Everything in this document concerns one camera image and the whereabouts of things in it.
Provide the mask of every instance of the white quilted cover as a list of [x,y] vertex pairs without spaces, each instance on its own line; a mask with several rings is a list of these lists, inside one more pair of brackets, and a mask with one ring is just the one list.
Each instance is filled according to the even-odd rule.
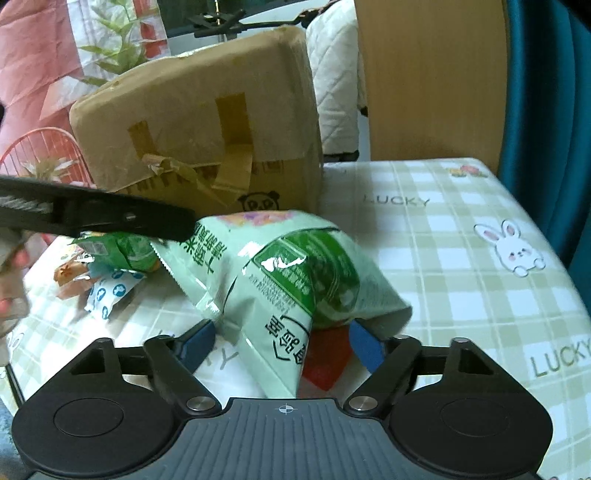
[[357,111],[366,106],[354,1],[340,0],[316,17],[306,38],[323,152],[354,152],[359,146]]

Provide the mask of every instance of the bunny ear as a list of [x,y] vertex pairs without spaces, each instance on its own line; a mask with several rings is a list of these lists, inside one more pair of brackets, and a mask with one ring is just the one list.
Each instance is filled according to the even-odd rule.
[[515,222],[511,222],[511,220],[504,220],[501,224],[501,229],[503,230],[505,236],[514,236],[519,238],[521,236],[521,231]]
[[495,245],[501,239],[501,234],[488,225],[477,223],[474,225],[474,231],[480,238],[486,240],[492,245]]

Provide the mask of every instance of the cardboard box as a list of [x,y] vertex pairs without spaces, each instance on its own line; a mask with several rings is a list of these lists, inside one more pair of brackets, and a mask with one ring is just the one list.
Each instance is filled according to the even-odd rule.
[[78,100],[70,122],[98,188],[200,215],[317,210],[322,145],[299,28],[139,66]]

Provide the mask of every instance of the white and blue wrapper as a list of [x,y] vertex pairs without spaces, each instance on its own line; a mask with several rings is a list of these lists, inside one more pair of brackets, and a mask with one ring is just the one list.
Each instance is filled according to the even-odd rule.
[[90,289],[85,310],[95,317],[107,320],[113,306],[145,278],[143,273],[115,270],[104,275]]

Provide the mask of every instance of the black circular cover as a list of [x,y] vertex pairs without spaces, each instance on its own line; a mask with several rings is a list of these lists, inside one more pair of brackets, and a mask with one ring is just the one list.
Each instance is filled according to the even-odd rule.
[[129,385],[124,393],[45,393],[32,396],[12,425],[23,460],[49,475],[101,478],[139,467],[173,435],[169,406]]
[[434,386],[394,405],[390,431],[409,458],[452,478],[514,478],[536,470],[551,421],[530,395],[458,395]]

